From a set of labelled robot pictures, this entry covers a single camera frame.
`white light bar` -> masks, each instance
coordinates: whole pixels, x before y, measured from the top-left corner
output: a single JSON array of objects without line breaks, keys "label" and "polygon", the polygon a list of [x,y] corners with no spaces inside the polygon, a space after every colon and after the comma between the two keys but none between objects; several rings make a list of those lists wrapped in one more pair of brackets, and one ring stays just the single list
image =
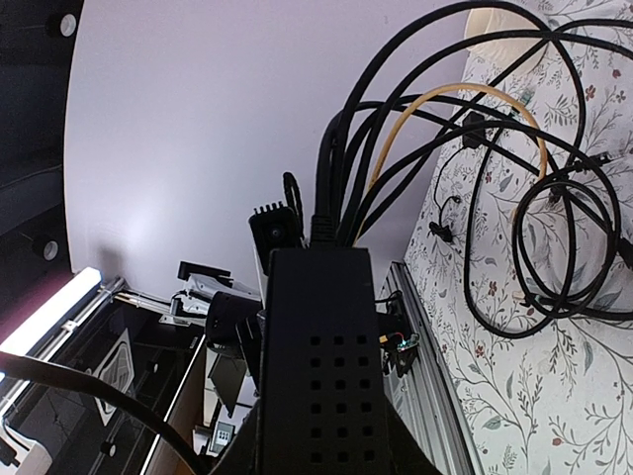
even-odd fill
[{"label": "white light bar", "polygon": [[0,351],[27,354],[88,292],[101,283],[101,272],[87,267],[50,297],[0,344]]}]

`metal frame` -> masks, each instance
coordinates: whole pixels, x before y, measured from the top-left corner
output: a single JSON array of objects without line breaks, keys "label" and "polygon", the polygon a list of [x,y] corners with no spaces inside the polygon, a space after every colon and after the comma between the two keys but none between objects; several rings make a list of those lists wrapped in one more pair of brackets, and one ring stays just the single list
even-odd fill
[{"label": "metal frame", "polygon": [[387,396],[438,470],[446,474],[484,475],[450,372],[405,264],[392,264],[384,289],[389,293],[403,292],[411,328],[420,336],[419,360],[403,378],[399,379],[395,372],[385,378]]}]

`white wall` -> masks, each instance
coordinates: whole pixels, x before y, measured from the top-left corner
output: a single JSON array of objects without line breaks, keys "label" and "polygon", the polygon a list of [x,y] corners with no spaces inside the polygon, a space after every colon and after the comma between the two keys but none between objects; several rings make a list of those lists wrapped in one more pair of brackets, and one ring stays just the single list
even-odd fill
[{"label": "white wall", "polygon": [[[283,199],[290,170],[312,213],[327,122],[394,33],[448,3],[86,0],[66,116],[73,269],[93,265],[163,297],[178,288],[180,260],[255,285],[253,208]],[[413,37],[366,98],[386,98],[416,64],[461,39],[464,23],[453,17]],[[458,80],[464,62],[443,61],[410,92]],[[392,159],[436,131],[410,122]],[[377,282],[404,255],[431,168],[361,241]]]}]

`black cable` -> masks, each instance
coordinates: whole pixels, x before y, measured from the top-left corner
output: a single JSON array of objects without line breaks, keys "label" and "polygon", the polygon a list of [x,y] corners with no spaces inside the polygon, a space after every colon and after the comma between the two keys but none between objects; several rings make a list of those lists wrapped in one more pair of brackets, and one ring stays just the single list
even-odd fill
[{"label": "black cable", "polygon": [[[565,32],[574,28],[580,28],[580,27],[587,27],[587,26],[594,26],[594,27],[611,27],[611,28],[628,28],[631,29],[633,28],[633,23],[631,23],[630,21],[626,21],[626,20],[611,20],[611,19],[584,19],[584,20],[578,20],[578,21],[574,21],[571,22],[569,24],[563,25],[560,28],[558,28],[556,30],[556,32]],[[524,54],[522,57],[520,57],[510,68],[513,68],[515,65],[518,66],[519,62],[524,62],[524,60],[526,60],[526,57],[528,55],[531,55],[531,51],[533,50],[537,50],[537,46],[533,47],[531,50],[529,50],[526,54]],[[570,69],[570,73],[571,73],[571,77],[572,77],[572,81],[574,83],[575,89],[576,89],[576,93],[577,93],[577,99],[578,99],[578,104],[579,104],[579,122],[578,122],[578,126],[577,126],[577,131],[576,131],[576,135],[574,138],[574,146],[578,147],[580,146],[580,143],[582,141],[583,138],[583,133],[585,130],[585,124],[587,121],[587,105],[586,105],[586,101],[584,99],[584,95],[583,95],[583,86],[581,84],[580,81],[580,77],[578,75],[578,72],[576,71],[575,68]],[[495,83],[497,83],[499,76],[493,81],[491,82],[491,85],[494,85]],[[478,99],[479,97],[482,97],[484,94],[480,93],[478,94],[473,100]],[[446,97],[446,100],[448,100],[447,102],[450,101],[450,99],[454,99],[454,98],[449,98]],[[483,112],[479,109],[477,109],[477,104],[474,102],[469,102],[469,105],[462,105],[462,109],[459,111],[460,113],[466,112],[467,109],[465,107],[470,107],[471,109],[477,110],[478,112]],[[570,158],[568,158],[567,164],[569,165],[569,163],[571,162],[573,158],[570,156]],[[374,223],[375,221],[378,220],[378,218],[380,218],[380,216],[402,195],[402,193],[404,192],[404,190],[407,188],[407,186],[412,182],[413,178],[415,177],[415,175],[417,174],[417,172],[419,171],[419,169],[421,168],[421,166],[423,165],[423,162],[419,162],[414,169],[411,170],[411,172],[407,175],[407,177],[402,181],[402,183],[394,189],[394,191],[392,191],[392,193],[385,199],[385,201],[379,205],[375,212],[370,215],[367,220],[366,223]],[[593,215],[593,220],[596,222],[596,216]]]},{"label": "black cable", "polygon": [[442,176],[442,173],[444,173],[444,170],[446,169],[448,164],[451,161],[453,161],[453,158],[455,158],[462,151],[464,151],[464,148],[461,146],[457,150],[455,150],[455,152],[453,154],[451,154],[451,156],[448,157],[448,159],[444,162],[442,167],[439,169],[439,173],[437,174],[437,181],[435,181],[435,186],[433,187],[433,201],[437,205],[437,211],[439,211],[439,224],[440,225],[442,224],[442,209],[444,208],[444,206],[446,206],[446,203],[448,202],[448,200],[446,202],[444,202],[444,205],[442,205],[442,206],[440,206],[439,202],[437,201],[437,188],[439,188],[439,179]]},{"label": "black cable", "polygon": [[26,450],[27,452],[30,450],[26,445],[24,445],[21,441],[19,441],[17,437],[15,437],[15,436],[13,436],[11,434],[10,430],[12,430],[12,429],[9,426],[7,426],[7,419],[6,419],[6,417],[2,418],[2,428],[4,429],[5,433],[7,434],[7,437],[9,437],[11,440],[13,440],[23,450]]},{"label": "black cable", "polygon": [[147,406],[126,396],[100,379],[57,364],[2,351],[0,351],[0,371],[9,378],[32,381],[51,388],[76,391],[105,401],[138,419],[160,435],[187,464],[194,475],[208,475],[209,473],[202,460],[172,426],[159,418]]},{"label": "black cable", "polygon": [[[478,2],[477,4],[478,5],[482,5],[484,3],[485,2]],[[508,4],[505,4],[504,2],[499,2],[499,3],[502,4],[504,7],[508,6]],[[418,67],[416,67],[405,79],[403,79],[403,81],[401,81],[401,83],[398,85],[398,87],[392,92],[390,97],[385,102],[385,107],[381,110],[381,113],[379,114],[379,116],[377,118],[376,127],[372,130],[371,135],[365,141],[365,148],[363,150],[363,154],[361,156],[361,163],[360,163],[359,168],[358,168],[359,172],[357,174],[357,179],[356,179],[356,182],[354,184],[354,189],[353,189],[352,195],[350,197],[350,206],[348,207],[348,210],[345,213],[345,216],[343,217],[343,221],[342,221],[341,226],[340,226],[340,231],[339,232],[343,234],[343,238],[348,238],[349,239],[350,235],[353,235],[353,232],[351,232],[349,230],[350,221],[353,219],[352,215],[353,215],[354,209],[358,206],[358,204],[360,202],[360,199],[362,197],[362,193],[363,193],[363,190],[364,190],[364,184],[365,184],[365,181],[367,179],[367,172],[368,172],[368,169],[369,169],[369,161],[371,159],[372,150],[373,150],[373,147],[376,144],[376,140],[378,138],[378,134],[380,132],[380,129],[382,128],[382,126],[385,123],[385,120],[387,118],[387,114],[389,112],[389,108],[398,99],[398,97],[400,97],[405,92],[405,90],[417,79],[417,77],[420,74],[422,74],[426,69],[428,69],[429,67],[431,67],[432,65],[434,65],[435,63],[437,63],[438,61],[443,59],[444,57],[447,57],[448,55],[450,55],[450,54],[452,54],[454,52],[457,52],[457,51],[459,51],[459,50],[461,50],[463,48],[479,45],[479,44],[486,43],[486,42],[489,42],[489,41],[500,40],[500,39],[507,39],[507,38],[543,38],[544,39],[541,42],[539,42],[537,45],[532,47],[529,51],[527,51],[522,57],[517,59],[502,74],[500,74],[493,81],[491,81],[490,85],[494,87],[494,86],[498,85],[506,77],[508,77],[513,72],[513,70],[516,69],[516,67],[521,65],[525,60],[527,60],[529,57],[531,57],[531,55],[533,55],[536,51],[538,51],[539,49],[541,49],[542,47],[547,45],[548,40],[553,39],[555,47],[557,48],[557,50],[559,51],[559,54],[563,58],[564,63],[568,66],[568,69],[570,70],[570,74],[572,75],[572,79],[573,79],[573,82],[574,82],[574,85],[575,85],[575,89],[576,89],[577,95],[579,97],[579,110],[580,110],[581,118],[579,119],[579,129],[577,131],[577,136],[575,138],[575,144],[577,146],[580,145],[580,142],[581,142],[582,136],[583,136],[584,127],[585,127],[585,118],[584,118],[584,116],[585,116],[585,104],[584,103],[581,104],[581,102],[584,101],[584,91],[583,91],[583,86],[582,86],[581,81],[580,81],[580,77],[578,76],[578,73],[576,72],[576,69],[574,68],[574,64],[573,64],[569,54],[565,50],[565,48],[560,44],[560,41],[557,39],[556,35],[550,35],[549,37],[545,36],[546,34],[552,34],[553,33],[553,32],[551,32],[549,30],[547,25],[545,25],[542,21],[540,21],[538,18],[535,18],[533,15],[531,15],[527,11],[522,11],[522,13],[519,13],[519,15],[521,15],[524,18],[532,21],[532,23],[537,25],[537,27],[540,29],[540,31],[531,31],[530,30],[530,31],[495,32],[495,33],[491,33],[491,34],[480,35],[478,37],[473,37],[473,38],[466,39],[466,40],[463,40],[461,42],[458,42],[457,44],[452,45],[451,47],[447,47],[447,48],[437,52],[436,54],[430,56],[429,58],[427,58],[423,63],[421,63]],[[586,40],[585,37],[578,37],[578,38],[580,38],[580,42]],[[477,102],[481,98],[483,98],[485,95],[486,95],[485,93],[479,93],[473,98],[472,101],[473,102]],[[466,111],[467,111],[467,109],[465,109],[465,108],[463,108],[462,110],[458,111],[455,115],[453,115],[453,117],[451,117],[451,121],[456,121]],[[442,131],[440,131],[438,133],[438,135],[441,135],[444,132],[445,132],[445,130],[443,129]],[[411,175],[412,176],[414,176],[415,173],[417,173],[417,171],[416,172],[411,171]]]},{"label": "black cable", "polygon": [[284,195],[286,204],[295,212],[299,221],[299,234],[304,237],[304,204],[301,199],[301,190],[297,178],[290,171],[283,174]]},{"label": "black cable", "polygon": [[403,296],[403,291],[402,290],[396,290],[394,292],[392,292],[389,297],[387,297],[386,299],[378,299],[376,301],[374,301],[375,304],[387,304],[389,302],[394,302],[398,299],[400,299]]},{"label": "black cable", "polygon": [[[456,50],[459,50],[459,48],[465,48],[463,46],[463,44],[466,43],[466,42],[468,42],[467,46],[471,46],[472,45],[471,43],[474,43],[475,45],[478,45],[478,44],[484,43],[486,41],[507,39],[507,38],[544,38],[544,39],[548,39],[548,40],[568,41],[568,42],[572,42],[572,43],[579,43],[579,44],[583,44],[583,45],[592,46],[592,47],[595,47],[595,48],[602,48],[602,49],[611,50],[613,52],[617,52],[619,54],[622,54],[625,57],[633,59],[633,51],[631,51],[631,50],[629,50],[629,49],[627,49],[625,47],[620,47],[618,45],[613,45],[613,44],[611,44],[609,42],[605,42],[603,40],[587,38],[587,37],[581,37],[581,36],[578,36],[578,35],[571,35],[571,34],[566,34],[566,33],[561,33],[561,32],[525,30],[525,31],[495,32],[495,33],[491,33],[491,34],[481,35],[479,37],[474,37],[472,39],[464,40],[462,42],[459,42],[458,44],[455,44],[452,47],[448,47],[448,48],[444,49],[440,53],[437,53],[437,54],[431,56],[425,62],[423,62],[420,66],[425,65],[427,62],[432,62],[432,63],[436,62],[438,59],[435,56],[440,55],[441,57],[444,57],[443,54],[445,54],[446,51],[450,51],[450,53],[452,53],[452,52],[455,52]],[[491,85],[493,85],[496,81],[497,81],[497,79],[492,81]],[[395,90],[393,95],[396,94],[396,93],[400,94],[400,88]],[[387,106],[389,103],[390,103],[390,99],[388,99],[385,102],[385,106]],[[459,113],[454,115],[451,118],[451,121],[454,121],[456,116],[458,116],[458,115],[459,115]],[[576,138],[574,140],[574,146],[575,147],[578,147],[580,145],[580,142],[582,141],[583,129],[581,129],[580,125],[583,124],[583,127],[584,127],[585,121],[586,121],[585,114],[581,114],[580,118],[579,118],[579,127],[577,129]],[[377,134],[374,134],[375,131],[376,131],[376,129],[372,129],[372,134],[377,136]],[[365,141],[365,147],[368,146],[368,143],[369,143],[371,137],[372,136],[368,137],[367,140]],[[368,168],[369,168],[369,160],[370,159],[371,159],[371,153],[369,153],[368,155],[363,154],[363,156],[361,157],[361,165],[359,165],[359,170],[362,169],[362,170],[367,171]],[[408,184],[413,180],[413,178],[415,177],[417,172],[420,170],[422,165],[423,165],[423,161],[419,162],[416,165],[416,167],[409,173],[407,178],[404,180],[404,182],[406,184],[404,187],[408,186]],[[348,208],[348,210],[346,211],[346,213],[345,213],[345,215],[343,217],[343,221],[341,223],[340,230],[339,230],[339,232],[342,234],[342,236],[339,237],[339,243],[341,243],[341,242],[350,242],[351,240],[353,240],[356,237],[356,234],[358,233],[358,230],[351,229],[349,232],[346,232],[346,229],[349,228],[349,225],[348,225],[349,218],[353,217],[353,214],[354,214],[353,211],[354,211],[354,207],[355,207],[355,203],[356,203],[355,200],[356,200],[356,198],[358,198],[358,196],[362,196],[362,192],[364,190],[364,182],[366,180],[366,175],[367,175],[367,173],[365,173],[364,176],[357,175],[355,188],[354,188],[354,191],[352,191],[352,196],[350,198],[349,206],[351,208]],[[398,198],[398,196],[400,196],[400,194],[402,194],[402,192],[404,191],[404,187],[399,187],[398,189],[396,189],[396,190],[394,190],[392,192],[393,198],[391,198],[391,197],[388,198],[389,205],[391,205],[391,203],[393,203]]]},{"label": "black cable", "polygon": [[[398,87],[393,91],[393,93],[384,103],[371,103],[372,107],[376,108],[376,110],[363,121],[361,127],[354,134],[350,144],[346,146],[353,115],[358,110],[368,108],[368,104],[370,104],[360,102],[362,95],[364,94],[364,91],[367,89],[369,83],[375,76],[378,69],[380,69],[382,64],[387,60],[391,53],[401,43],[403,43],[406,39],[408,39],[424,26],[459,11],[470,10],[472,8],[501,8],[504,10],[508,10],[520,16],[523,16],[524,18],[527,18],[532,23],[534,23],[539,30],[495,32],[492,34],[481,35],[479,37],[474,37],[459,42],[458,44],[447,47],[430,56],[418,67],[416,67],[403,81],[401,81]],[[477,201],[479,188],[481,187],[483,173],[486,169],[486,164],[490,159],[492,152],[496,151],[504,157],[511,159],[513,162],[515,162],[519,166],[522,166],[528,171],[535,174],[537,173],[536,168],[533,167],[531,164],[525,162],[519,157],[516,157],[514,154],[507,152],[507,150],[504,150],[502,147],[499,147],[497,145],[497,139],[502,134],[503,129],[517,130],[527,134],[535,143],[536,138],[541,138],[562,148],[569,154],[566,165],[562,169],[560,169],[552,158],[551,154],[548,152],[548,162],[552,169],[552,173],[548,175],[546,179],[537,182],[521,199],[516,210],[516,216],[512,226],[512,254],[516,267],[517,279],[525,294],[526,304],[533,305],[537,310],[539,310],[539,312],[544,315],[545,319],[537,324],[535,327],[528,329],[528,331],[526,332],[509,333],[505,332],[503,329],[495,328],[492,324],[486,323],[484,318],[479,315],[476,308],[475,310],[471,310],[476,315],[476,318],[478,318],[478,320],[486,323],[484,326],[487,327],[488,330],[506,337],[521,337],[522,335],[527,335],[528,333],[533,334],[547,325],[547,323],[551,319],[570,318],[578,314],[595,316],[598,318],[599,316],[602,316],[603,318],[612,319],[615,321],[621,321],[633,317],[633,312],[611,313],[591,309],[588,307],[588,305],[590,305],[590,302],[593,300],[593,298],[595,297],[597,292],[599,292],[601,286],[603,285],[606,279],[606,274],[608,273],[608,270],[610,269],[617,253],[620,253],[627,265],[633,268],[633,243],[629,242],[627,239],[621,236],[621,214],[615,190],[606,175],[601,171],[601,169],[599,169],[599,166],[591,162],[589,157],[587,157],[579,150],[587,121],[586,101],[584,98],[584,89],[580,80],[580,75],[576,71],[571,57],[569,56],[567,50],[563,47],[561,42],[572,42],[587,45],[592,48],[606,49],[619,53],[625,57],[628,57],[629,59],[633,59],[633,51],[625,47],[620,47],[618,45],[605,42],[603,40],[565,33],[565,31],[573,28],[577,29],[579,27],[589,26],[631,29],[633,28],[633,23],[625,20],[585,19],[571,22],[567,25],[559,27],[556,31],[552,32],[542,21],[540,21],[538,18],[535,18],[529,12],[522,10],[520,7],[517,7],[513,4],[507,4],[505,2],[483,1],[478,2],[476,5],[472,5],[470,3],[451,5],[449,7],[433,12],[415,22],[412,22],[410,25],[400,31],[379,51],[379,53],[370,62],[366,70],[363,72],[363,75],[361,75],[356,86],[352,90],[352,93],[350,94],[345,107],[328,126],[327,133],[324,136],[323,142],[321,143],[322,147],[321,153],[319,154],[318,170],[320,170],[320,176],[325,176],[324,170],[329,170],[329,175],[326,177],[326,180],[328,180],[330,186],[330,189],[328,190],[329,201],[327,203],[327,206],[329,207],[329,211],[332,212],[333,216],[335,217],[332,222],[335,226],[338,224],[337,242],[339,243],[339,245],[351,245],[357,236],[362,236],[362,234],[364,234],[369,228],[371,228],[371,226],[380,218],[380,216],[382,216],[382,214],[391,206],[391,204],[393,204],[393,202],[402,195],[407,186],[412,182],[417,172],[424,165],[430,154],[438,146],[442,146],[450,140],[462,137],[469,132],[484,130],[488,128],[497,129],[495,138],[492,140],[492,142],[481,140],[481,144],[486,146],[488,150],[478,173],[478,178],[473,192],[473,200],[471,202],[471,213],[469,214],[469,229],[467,230],[468,243],[466,245],[467,255],[470,255],[470,247],[472,245],[472,237],[470,235],[472,234],[472,223],[475,212],[474,206]],[[513,72],[513,70],[516,69],[516,67],[521,65],[536,51],[543,48],[550,42],[552,42],[554,47],[558,50],[563,59],[563,62],[569,69],[570,76],[578,98],[579,120],[573,144],[560,141],[557,138],[554,138],[546,133],[542,133],[541,131],[537,131],[518,124],[508,117],[504,117],[502,121],[498,122],[484,122],[482,124],[479,124],[478,127],[459,128],[455,124],[455,121],[459,119],[459,117],[463,116],[467,111],[477,110],[477,108],[480,107],[477,104],[477,101],[483,98],[486,94],[479,93],[468,102],[462,101],[462,103],[459,104],[462,106],[461,110],[454,114],[449,121],[445,121],[441,118],[438,118],[437,116],[433,116],[432,114],[423,113],[422,111],[415,111],[415,114],[418,117],[442,125],[442,130],[437,134],[434,141],[408,154],[405,158],[401,159],[398,163],[387,169],[383,173],[383,175],[379,177],[378,181],[374,184],[372,189],[370,189],[367,192],[366,196],[363,198],[364,188],[366,186],[367,180],[367,173],[369,171],[369,163],[373,154],[374,147],[376,145],[378,134],[380,133],[387,116],[392,111],[401,111],[404,107],[404,104],[410,103],[416,97],[413,96],[412,99],[410,97],[401,97],[405,90],[412,84],[412,82],[416,80],[417,77],[426,69],[434,65],[442,58],[452,54],[453,52],[456,52],[457,50],[469,46],[482,44],[488,41],[500,40],[505,38],[535,38],[539,39],[540,41],[529,51],[527,51],[522,57],[517,59],[500,76],[495,78],[490,83],[490,85],[493,87],[499,84],[506,77],[508,77]],[[442,100],[444,102],[453,101],[453,103],[455,103],[454,98],[442,98],[440,99],[440,102]],[[489,116],[499,118],[498,112],[496,114],[489,113]],[[363,146],[363,151],[360,156],[360,162],[358,164],[354,185],[346,210],[343,213],[342,200],[345,195],[345,190],[349,181],[351,170],[353,168],[353,163],[361,146]],[[391,194],[388,195],[387,198],[378,205],[378,207],[371,213],[371,215],[368,216],[369,209],[371,208],[373,202],[375,201],[376,197],[378,196],[381,189],[385,186],[385,184],[393,179],[396,174],[398,174],[400,171],[403,171],[409,166],[411,166],[411,170],[407,173],[407,176],[396,186]],[[607,201],[610,202],[609,207],[612,209],[612,220],[604,204],[600,202],[598,197],[590,189],[588,189],[585,185],[569,179],[570,173],[581,170],[589,170],[594,173],[601,184],[604,186],[608,194]],[[540,193],[543,193],[546,190],[550,191],[550,198],[552,196],[555,196],[557,197],[557,199],[563,199],[565,216],[568,223],[570,252],[568,253],[565,279],[561,285],[560,291],[549,289],[542,281],[542,279],[538,277],[533,265],[530,262],[530,259],[528,258],[522,233],[523,220],[526,216],[526,212],[530,203],[532,203],[533,200],[536,199],[536,197],[539,196]],[[437,198],[435,196],[435,192],[433,194],[433,198],[436,205],[440,208],[440,215],[442,215],[443,210],[446,208],[453,197],[449,197],[448,200],[446,200],[444,204],[440,207],[439,202],[437,201]],[[579,196],[577,196],[579,193],[581,195],[584,194],[585,199],[591,202],[597,208],[598,212],[594,211],[587,203],[581,200]],[[585,288],[580,291],[576,291],[573,295],[570,295],[576,266],[576,230],[574,226],[575,217],[572,205],[576,205],[592,221],[594,221],[601,230],[605,232],[607,238],[607,250],[604,256],[602,268],[600,269],[598,274]],[[521,269],[521,259],[523,265],[533,277],[536,286],[539,289],[539,292],[543,295],[534,294],[531,289],[527,288]],[[465,278],[464,281],[465,286],[468,287],[469,279]],[[472,301],[469,290],[465,289],[465,291],[468,295],[467,300],[470,299]]]},{"label": "black cable", "polygon": [[[538,17],[534,16],[529,11],[517,5],[507,3],[507,2],[481,0],[481,1],[478,1],[477,3],[461,2],[461,3],[455,3],[452,5],[446,6],[444,8],[440,8],[434,12],[429,13],[428,15],[425,15],[424,17],[420,19],[413,21],[412,23],[404,27],[402,30],[400,30],[374,56],[374,58],[370,61],[369,65],[367,66],[365,71],[361,74],[358,82],[352,89],[352,92],[350,93],[345,103],[345,106],[343,107],[343,110],[340,113],[339,121],[337,122],[338,127],[336,129],[336,141],[339,146],[336,147],[332,151],[331,155],[319,154],[319,161],[317,164],[317,187],[316,187],[316,210],[315,210],[316,215],[322,215],[325,211],[325,208],[320,205],[323,202],[321,196],[324,194],[327,194],[328,190],[322,189],[320,185],[322,185],[327,180],[319,179],[319,177],[325,175],[325,171],[329,170],[330,164],[326,162],[325,160],[328,157],[331,157],[331,160],[332,160],[332,164],[331,164],[332,182],[330,183],[330,185],[334,187],[334,190],[332,193],[334,196],[338,198],[337,201],[340,201],[340,197],[344,194],[344,190],[340,189],[341,177],[338,171],[342,170],[342,167],[343,167],[342,160],[344,159],[344,154],[345,154],[344,147],[345,147],[345,144],[347,143],[351,121],[353,119],[356,106],[358,105],[358,103],[360,103],[363,94],[367,90],[369,84],[371,83],[375,75],[377,74],[378,70],[387,61],[389,56],[408,38],[413,36],[418,31],[422,30],[424,27],[438,20],[442,20],[444,18],[455,15],[457,13],[467,11],[467,10],[479,9],[479,8],[499,8],[502,10],[507,10],[509,12],[515,13],[523,18],[528,19],[529,21],[531,21],[537,26],[540,25],[540,28],[548,29],[547,25],[545,25]],[[382,112],[379,115],[379,118],[377,121],[381,127],[387,117],[387,114],[389,113],[389,110],[391,110],[393,103],[396,101],[398,97],[402,95],[403,92],[404,90],[399,92],[396,95],[396,97],[393,98],[393,101],[391,102],[389,100],[387,101],[386,103],[387,110],[384,113]],[[372,134],[368,137],[368,139],[365,142],[365,148],[363,150],[363,155],[362,155],[359,169],[357,172],[357,180],[356,180],[357,183],[362,181],[360,196],[362,196],[362,191],[363,191],[362,188],[366,180],[366,176],[367,176],[367,172],[369,168],[369,158],[371,157],[371,152],[375,146],[376,139],[378,138],[378,132],[379,130],[376,130],[376,129],[372,130]],[[360,196],[358,195],[358,193],[359,193],[358,187],[355,187],[354,191],[352,192],[352,197],[350,199],[350,202],[352,203],[352,208],[354,208],[356,206],[356,203],[360,201]]]}]

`floral fabric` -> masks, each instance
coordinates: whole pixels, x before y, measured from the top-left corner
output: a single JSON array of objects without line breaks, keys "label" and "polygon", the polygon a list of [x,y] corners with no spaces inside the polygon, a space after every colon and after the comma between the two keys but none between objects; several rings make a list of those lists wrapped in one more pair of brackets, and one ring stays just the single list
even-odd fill
[{"label": "floral fabric", "polygon": [[[521,4],[553,28],[582,18],[633,20],[633,6],[623,0],[525,0]],[[630,31],[591,27],[573,33],[633,49]],[[589,155],[607,151],[614,157],[603,169],[621,203],[623,233],[633,238],[633,61],[594,47],[566,46],[582,75],[588,108],[582,149]],[[464,80],[488,83],[498,73],[471,56]],[[567,142],[574,139],[578,100],[568,70],[553,47],[548,46],[533,71],[510,77],[499,88],[516,98],[526,91],[533,93],[528,109],[541,128]],[[484,103],[509,112],[496,99]],[[506,131],[499,143],[538,166],[536,146],[520,133]],[[428,227],[439,214],[433,199],[439,170],[460,146],[454,141],[442,150],[406,262],[486,472],[633,473],[633,324],[561,320],[520,340],[497,337],[477,324],[466,306],[462,278],[467,215],[485,152],[482,147],[460,152],[439,180],[440,204],[450,196],[461,198],[460,203],[448,203],[443,214],[453,242],[442,241]],[[562,150],[548,148],[559,164],[565,162]],[[605,196],[592,174],[573,178]],[[478,308],[498,326],[515,331],[541,319],[533,308],[524,308],[512,298],[519,285],[509,240],[511,214],[534,180],[534,175],[493,154],[478,197],[470,254],[471,289]],[[539,275],[560,289],[569,247],[567,221],[562,203],[552,206],[546,198],[530,207],[523,234]],[[579,259],[574,286],[580,288],[600,268],[605,238],[580,211],[575,210],[575,217]],[[618,256],[592,306],[633,310],[632,282],[633,271]]]}]

